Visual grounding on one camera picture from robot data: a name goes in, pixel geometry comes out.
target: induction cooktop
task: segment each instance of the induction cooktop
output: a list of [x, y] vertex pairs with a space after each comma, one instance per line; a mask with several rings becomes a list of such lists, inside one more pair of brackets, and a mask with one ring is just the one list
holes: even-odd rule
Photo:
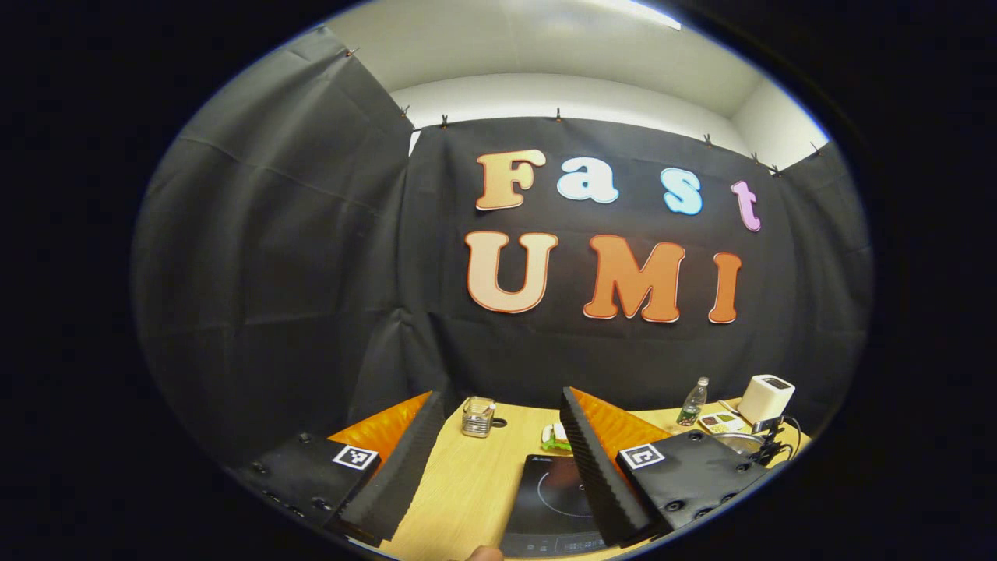
[[526, 457], [502, 537], [506, 557], [557, 557], [605, 549], [574, 458]]

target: white wall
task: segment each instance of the white wall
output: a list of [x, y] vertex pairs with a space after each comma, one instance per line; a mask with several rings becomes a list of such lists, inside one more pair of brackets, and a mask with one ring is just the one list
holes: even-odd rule
[[[710, 141], [745, 156], [749, 145], [730, 120], [702, 107], [617, 82], [554, 74], [489, 74], [421, 84], [391, 93], [417, 128], [499, 117], [593, 119]], [[413, 135], [413, 146], [418, 133]]]
[[745, 143], [764, 164], [785, 169], [828, 143], [828, 136], [792, 98], [762, 80], [732, 120]]

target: blue letter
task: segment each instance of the blue letter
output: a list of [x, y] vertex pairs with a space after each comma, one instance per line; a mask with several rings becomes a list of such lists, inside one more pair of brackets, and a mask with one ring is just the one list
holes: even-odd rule
[[620, 192], [613, 188], [613, 171], [602, 160], [572, 158], [561, 164], [561, 169], [573, 172], [557, 181], [557, 191], [569, 199], [591, 199], [596, 203], [608, 204], [620, 196]]
[[699, 178], [696, 174], [678, 168], [666, 168], [661, 172], [661, 185], [668, 190], [665, 205], [671, 212], [695, 215], [703, 210], [703, 198], [699, 195]]

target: phone mount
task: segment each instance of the phone mount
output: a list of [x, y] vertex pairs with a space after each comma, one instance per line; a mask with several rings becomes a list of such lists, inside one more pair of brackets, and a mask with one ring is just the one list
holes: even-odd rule
[[772, 462], [772, 459], [776, 457], [784, 448], [788, 447], [788, 444], [781, 444], [776, 442], [776, 436], [785, 429], [780, 425], [783, 424], [783, 416], [773, 417], [771, 419], [761, 420], [752, 425], [752, 434], [757, 434], [768, 430], [769, 433], [765, 435], [762, 442], [762, 447], [759, 451], [754, 452], [748, 456], [748, 459], [758, 462], [761, 465], [767, 466]]

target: ceiling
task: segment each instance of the ceiling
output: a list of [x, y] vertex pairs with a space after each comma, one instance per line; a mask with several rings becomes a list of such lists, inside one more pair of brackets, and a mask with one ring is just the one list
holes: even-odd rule
[[637, 86], [731, 118], [762, 75], [683, 26], [619, 0], [373, 0], [328, 27], [389, 92], [505, 73]]

